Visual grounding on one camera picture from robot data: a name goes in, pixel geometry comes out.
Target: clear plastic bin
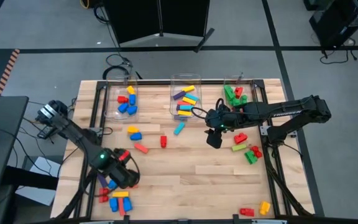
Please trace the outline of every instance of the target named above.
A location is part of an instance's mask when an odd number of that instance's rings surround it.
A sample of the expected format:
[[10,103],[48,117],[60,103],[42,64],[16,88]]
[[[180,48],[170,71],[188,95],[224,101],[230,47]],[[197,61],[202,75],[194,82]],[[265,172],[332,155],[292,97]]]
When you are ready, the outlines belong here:
[[115,120],[128,120],[128,121],[137,121],[139,108],[137,112],[133,115],[129,115],[128,112],[121,113],[118,111],[118,107],[121,105],[118,103],[118,96],[125,96],[129,98],[129,93],[127,91],[127,87],[132,86],[135,90],[136,95],[136,103],[135,106],[138,105],[138,89],[137,89],[137,79],[133,75],[123,75],[111,77],[107,80],[109,82],[109,88],[107,89],[108,94],[106,98],[107,110],[105,112],[105,116],[107,119],[115,119]]
[[[170,112],[174,116],[178,116],[177,104],[181,101],[181,98],[174,100],[173,96],[182,91],[182,88],[194,85],[195,89],[189,94],[198,98],[198,101],[194,105],[195,107],[202,108],[202,94],[201,94],[201,76],[197,74],[174,74],[171,76],[171,96],[170,96]],[[195,110],[197,115],[201,114],[202,111]]]

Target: wooden tabletop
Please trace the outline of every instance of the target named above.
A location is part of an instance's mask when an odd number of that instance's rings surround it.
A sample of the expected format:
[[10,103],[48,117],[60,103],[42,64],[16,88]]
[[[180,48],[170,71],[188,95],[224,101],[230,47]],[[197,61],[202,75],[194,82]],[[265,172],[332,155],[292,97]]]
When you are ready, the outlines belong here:
[[[265,89],[268,102],[285,101],[279,79],[266,79]],[[78,92],[73,121],[82,128],[89,127],[97,81],[82,81]],[[250,87],[243,94],[252,101]],[[207,111],[215,107],[216,100],[223,97],[222,85],[202,86],[202,105]],[[259,214],[259,205],[265,200],[271,202],[269,185],[263,159],[250,165],[244,157],[249,149],[232,152],[233,137],[239,133],[248,135],[247,144],[259,146],[257,127],[246,128],[223,134],[222,148],[213,149],[207,145],[204,133],[207,130],[202,119],[192,118],[183,131],[173,134],[177,122],[169,112],[170,86],[138,86],[138,120],[136,122],[107,119],[105,127],[113,128],[111,135],[103,137],[103,147],[128,149],[139,165],[141,178],[139,188],[128,190],[134,209],[127,214],[131,220],[173,220],[187,219],[230,219],[240,208],[255,209],[255,217],[272,218],[270,209],[266,216]],[[287,121],[288,117],[274,118],[275,125]],[[134,149],[126,127],[133,125],[143,134],[141,144],[149,148],[144,154]],[[167,148],[160,147],[160,136],[168,138]],[[287,145],[298,148],[296,140],[287,138]],[[69,141],[65,157],[74,149]],[[288,188],[309,212],[313,205],[301,159],[295,151],[280,147],[283,171]],[[83,153],[77,150],[64,163],[53,203],[51,217],[57,216],[69,203],[78,188]],[[279,188],[277,196],[284,213]],[[81,214],[85,214],[87,198],[84,196]],[[122,220],[118,212],[113,213],[108,203],[93,202],[92,220]]]

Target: red block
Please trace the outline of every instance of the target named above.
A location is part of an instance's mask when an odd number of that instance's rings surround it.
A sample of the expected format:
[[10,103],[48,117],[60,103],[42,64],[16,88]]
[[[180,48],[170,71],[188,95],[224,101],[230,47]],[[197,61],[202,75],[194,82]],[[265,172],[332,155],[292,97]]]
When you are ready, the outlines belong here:
[[241,97],[242,90],[243,90],[243,87],[236,87],[236,89],[234,90],[234,94],[236,95],[237,99],[239,99]]
[[119,209],[119,215],[124,216],[125,215],[124,198],[118,198],[118,209]]
[[167,137],[166,136],[161,136],[160,142],[161,142],[161,147],[165,148],[167,146]]
[[248,136],[244,133],[240,133],[239,135],[234,136],[234,142],[236,144],[240,144],[243,141],[247,140]]
[[99,197],[99,203],[104,203],[107,202],[109,200],[109,196],[107,195],[109,193],[109,189],[105,189],[105,188],[100,188],[99,189],[99,194],[105,194],[106,196],[101,196]]
[[128,103],[129,100],[125,96],[118,96],[117,101],[118,103]]
[[252,209],[252,208],[240,208],[240,214],[250,216],[250,217],[255,216],[254,209]]

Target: toy block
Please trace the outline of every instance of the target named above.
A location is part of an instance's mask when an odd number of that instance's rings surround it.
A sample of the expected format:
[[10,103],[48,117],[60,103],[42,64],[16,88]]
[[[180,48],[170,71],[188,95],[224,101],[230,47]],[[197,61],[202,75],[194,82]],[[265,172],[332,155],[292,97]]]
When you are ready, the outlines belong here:
[[181,131],[182,131],[182,129],[185,127],[185,124],[183,123],[183,122],[181,122],[178,126],[177,126],[177,128],[173,131],[173,133],[174,134],[176,134],[176,135],[178,135]]
[[118,103],[128,103],[128,98],[126,98],[125,96],[118,96],[117,102]]
[[139,143],[135,143],[135,149],[138,149],[138,150],[142,151],[145,154],[148,153],[148,151],[149,151],[146,147],[142,146]]
[[127,87],[127,91],[129,94],[135,94],[134,87],[132,87],[132,86]]
[[240,214],[250,216],[250,217],[254,217],[255,216],[255,211],[252,208],[240,208]]
[[247,148],[247,146],[245,144],[240,144],[237,146],[232,146],[231,150],[233,150],[233,152],[237,152],[237,151],[240,151],[241,149],[246,149],[246,148]]
[[124,198],[118,198],[118,209],[119,209],[119,215],[124,216],[125,215]]
[[180,93],[178,93],[178,94],[176,94],[176,95],[173,95],[172,97],[173,97],[174,100],[177,100],[177,99],[179,99],[179,98],[181,98],[181,97],[183,97],[183,96],[185,96],[185,95],[186,95],[186,92],[185,92],[185,91],[181,91]]
[[178,101],[178,105],[191,105],[191,104],[183,102],[183,101]]
[[110,198],[109,200],[110,208],[112,212],[118,211],[118,199],[117,198]]
[[178,115],[182,115],[182,116],[191,116],[191,112],[190,111],[178,111]]
[[124,211],[128,212],[132,210],[132,203],[129,197],[124,197]]
[[247,103],[247,99],[248,99],[248,97],[246,95],[241,96],[240,103],[241,104]]
[[194,101],[198,100],[197,96],[193,96],[192,94],[189,94],[189,93],[186,93],[185,97],[187,97],[187,98],[189,98],[191,100],[194,100]]
[[129,192],[113,192],[111,196],[118,198],[129,197]]
[[142,133],[134,133],[134,134],[131,134],[131,136],[129,136],[129,138],[130,138],[132,141],[141,140],[141,139],[142,139]]
[[128,133],[138,133],[139,132],[139,129],[137,129],[135,126],[129,126],[128,128],[127,128],[127,132]]
[[193,85],[188,86],[188,87],[184,87],[182,90],[185,92],[189,92],[189,91],[193,91],[195,89],[195,87]]
[[183,97],[182,100],[183,100],[184,102],[186,102],[186,103],[191,104],[191,105],[195,105],[195,104],[196,104],[196,101],[191,100],[191,99],[189,99],[189,98],[187,98],[187,97]]
[[249,164],[254,164],[256,161],[258,161],[258,158],[256,158],[254,152],[248,151],[244,154],[249,162]]
[[269,210],[270,210],[270,203],[263,201],[263,202],[260,204],[259,213],[260,213],[261,215],[266,215],[266,214],[269,212]]
[[243,141],[247,140],[247,138],[248,138],[248,136],[247,136],[246,134],[240,133],[240,134],[234,136],[234,142],[235,142],[236,144],[240,144],[240,143],[242,143]]
[[192,108],[192,105],[179,105],[180,110],[191,110]]
[[99,203],[104,203],[107,202],[109,200],[109,197],[107,196],[107,194],[109,193],[109,189],[105,189],[105,188],[100,188],[99,189],[99,194],[100,195],[105,195],[105,196],[100,196],[99,197]]
[[236,89],[234,90],[234,94],[236,95],[237,99],[241,97],[241,93],[243,89],[244,89],[243,87],[236,87]]
[[161,147],[165,148],[167,146],[167,137],[166,136],[161,136],[160,137],[160,143],[161,143]]
[[117,184],[115,183],[115,181],[110,180],[108,187],[109,187],[110,189],[116,189],[116,188],[117,188]]
[[128,107],[127,111],[128,111],[129,115],[136,114],[137,106],[130,106],[130,107]]
[[129,104],[132,106],[136,104],[136,95],[135,94],[129,95]]
[[121,113],[125,113],[128,109],[128,103],[123,103],[118,107],[118,111],[120,111]]

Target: concrete floor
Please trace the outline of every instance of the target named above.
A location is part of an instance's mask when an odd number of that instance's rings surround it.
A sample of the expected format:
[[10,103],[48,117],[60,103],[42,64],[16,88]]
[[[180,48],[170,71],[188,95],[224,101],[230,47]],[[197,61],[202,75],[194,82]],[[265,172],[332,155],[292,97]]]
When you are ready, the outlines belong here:
[[[315,46],[308,23],[312,13],[301,0],[268,0],[281,46]],[[272,46],[259,0],[211,0],[208,27],[216,32],[207,45]],[[358,44],[358,31],[354,34]],[[180,39],[138,42],[132,46],[195,45]],[[113,47],[107,28],[78,1],[5,0],[0,9],[0,49],[57,49]],[[27,95],[46,103],[65,103],[76,96],[81,80],[97,80],[108,53],[20,54],[3,95]],[[244,74],[249,78],[281,78],[274,51],[201,51],[123,53],[144,78],[168,78],[174,73],[199,73],[203,78]],[[327,217],[358,218],[358,61],[323,65],[319,51],[283,52],[295,98],[310,94],[327,100],[333,118],[305,128],[306,141]],[[336,52],[330,60],[342,60]],[[39,105],[29,105],[33,119]],[[36,130],[24,123],[28,132]],[[19,135],[31,156],[39,156],[35,141]],[[63,155],[65,141],[40,141],[48,156]],[[18,150],[19,161],[24,155]],[[20,208],[18,223],[44,220],[48,207]]]

